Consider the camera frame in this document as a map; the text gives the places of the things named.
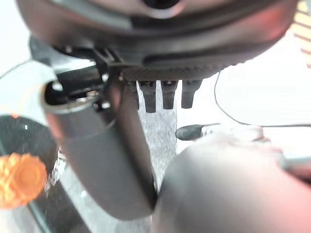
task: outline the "gray surface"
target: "gray surface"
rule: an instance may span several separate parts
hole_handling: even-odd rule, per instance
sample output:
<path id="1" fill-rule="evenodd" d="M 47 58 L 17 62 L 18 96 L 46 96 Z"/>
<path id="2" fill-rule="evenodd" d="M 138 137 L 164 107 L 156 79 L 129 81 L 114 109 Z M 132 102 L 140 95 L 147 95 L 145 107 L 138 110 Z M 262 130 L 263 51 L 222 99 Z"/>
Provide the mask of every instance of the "gray surface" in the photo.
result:
<path id="1" fill-rule="evenodd" d="M 161 85 L 156 83 L 156 113 L 146 113 L 141 91 L 138 91 L 141 124 L 151 153 L 151 160 L 160 187 L 164 171 L 176 154 L 176 102 L 172 110 L 164 110 Z"/>

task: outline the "wire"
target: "wire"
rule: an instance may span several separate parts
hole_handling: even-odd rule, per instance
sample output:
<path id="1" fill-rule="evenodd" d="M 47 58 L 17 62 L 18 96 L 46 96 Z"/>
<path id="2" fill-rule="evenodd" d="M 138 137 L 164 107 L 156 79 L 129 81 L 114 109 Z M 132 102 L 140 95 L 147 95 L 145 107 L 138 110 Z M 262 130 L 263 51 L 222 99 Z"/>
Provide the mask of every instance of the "wire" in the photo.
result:
<path id="1" fill-rule="evenodd" d="M 216 79 L 216 83 L 215 83 L 215 86 L 214 86 L 214 99 L 215 99 L 215 102 L 218 106 L 218 108 L 227 116 L 229 117 L 231 120 L 241 124 L 241 125 L 252 125 L 252 124 L 248 124 L 248 123 L 245 123 L 245 122 L 241 122 L 237 119 L 235 119 L 234 117 L 232 117 L 229 113 L 227 113 L 218 103 L 217 101 L 217 95 L 216 95 L 216 88 L 217 88 L 217 83 L 218 83 L 218 80 L 219 80 L 219 77 L 220 77 L 220 74 L 221 74 L 221 71 L 218 73 L 218 76 L 217 76 L 217 79 Z M 261 127 L 265 127 L 265 128 L 291 128 L 291 127 L 311 127 L 311 124 L 286 124 L 286 125 L 260 125 Z"/>
<path id="2" fill-rule="evenodd" d="M 29 62 L 31 62 L 32 60 L 26 60 L 26 61 L 24 61 L 24 62 L 22 62 L 22 63 L 19 63 L 19 64 L 17 64 L 17 65 L 15 65 L 15 66 L 13 66 L 12 68 L 10 68 L 8 71 L 6 71 L 5 73 L 3 73 L 1 76 L 0 76 L 0 79 L 2 79 L 2 78 L 4 78 L 6 75 L 8 75 L 8 74 L 10 74 L 12 71 L 14 71 L 15 69 L 17 69 L 17 68 L 19 68 L 19 67 L 21 67 L 21 66 L 23 66 L 23 65 L 25 65 L 25 64 L 28 64 Z"/>

